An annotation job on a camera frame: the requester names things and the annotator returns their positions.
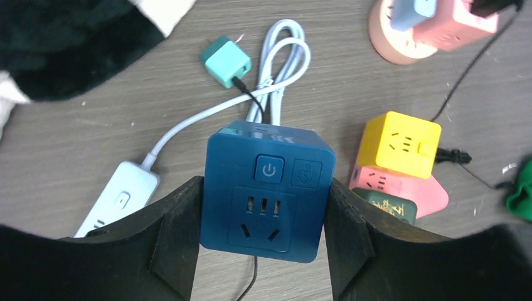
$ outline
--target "dark green power socket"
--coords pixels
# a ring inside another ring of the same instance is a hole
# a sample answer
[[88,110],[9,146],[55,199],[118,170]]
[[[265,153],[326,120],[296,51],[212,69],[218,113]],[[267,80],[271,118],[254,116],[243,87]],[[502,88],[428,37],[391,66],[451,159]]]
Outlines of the dark green power socket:
[[370,202],[373,206],[376,206],[407,223],[414,224],[415,216],[417,214],[417,206],[413,201],[361,188],[353,188],[353,192],[367,202]]

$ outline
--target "green object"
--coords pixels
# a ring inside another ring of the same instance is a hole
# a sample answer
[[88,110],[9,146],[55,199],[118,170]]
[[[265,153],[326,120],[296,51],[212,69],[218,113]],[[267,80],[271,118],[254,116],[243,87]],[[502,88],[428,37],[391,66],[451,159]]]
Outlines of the green object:
[[362,188],[353,188],[353,192],[371,203],[373,206],[376,206],[407,223],[414,224],[415,216],[417,214],[417,206],[413,201]]
[[516,191],[506,198],[506,207],[521,218],[532,221],[532,161],[519,172]]
[[242,79],[251,70],[251,58],[226,36],[220,36],[199,55],[210,75],[225,88],[233,86],[232,79]]

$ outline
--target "wooden table surface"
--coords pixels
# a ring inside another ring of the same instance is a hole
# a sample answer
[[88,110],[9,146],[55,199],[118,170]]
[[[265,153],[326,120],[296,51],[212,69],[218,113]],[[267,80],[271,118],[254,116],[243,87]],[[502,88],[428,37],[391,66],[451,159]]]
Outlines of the wooden table surface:
[[[255,65],[271,25],[300,22],[312,50],[308,72],[285,91],[282,124],[315,130],[337,156],[335,176],[347,182],[364,123],[395,110],[430,118],[483,42],[440,52],[411,66],[380,58],[367,34],[370,1],[198,0],[163,44],[86,95],[17,108],[0,142],[0,223],[52,238],[73,235],[122,161],[140,161],[169,128],[238,95],[210,77],[198,54],[209,40],[237,39]],[[509,11],[504,14],[507,19]],[[471,71],[439,119],[440,145],[473,157],[470,169],[491,183],[532,151],[532,9]],[[276,59],[283,62],[282,55]],[[257,69],[245,78],[255,85]],[[164,148],[155,170],[154,200],[203,175],[208,137],[246,115],[247,105],[194,124]],[[449,206],[419,227],[460,237],[498,223],[519,222],[504,193],[485,188],[460,167],[442,164],[434,176]],[[331,300],[324,240],[310,264],[259,259],[247,300]],[[234,300],[252,276],[248,256],[201,249],[193,300]]]

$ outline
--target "yellow button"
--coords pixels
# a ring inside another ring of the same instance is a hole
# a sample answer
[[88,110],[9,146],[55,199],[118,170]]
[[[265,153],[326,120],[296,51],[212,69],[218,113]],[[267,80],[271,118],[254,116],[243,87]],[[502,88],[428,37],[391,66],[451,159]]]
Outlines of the yellow button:
[[420,142],[417,148],[417,153],[421,156],[431,156],[434,154],[434,148],[429,143]]

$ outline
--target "black plush fabric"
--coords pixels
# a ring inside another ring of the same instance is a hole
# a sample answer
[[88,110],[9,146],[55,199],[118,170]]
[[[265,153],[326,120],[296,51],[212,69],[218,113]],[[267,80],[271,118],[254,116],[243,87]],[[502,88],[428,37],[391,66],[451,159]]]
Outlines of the black plush fabric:
[[128,0],[0,0],[0,70],[32,100],[64,100],[164,39]]

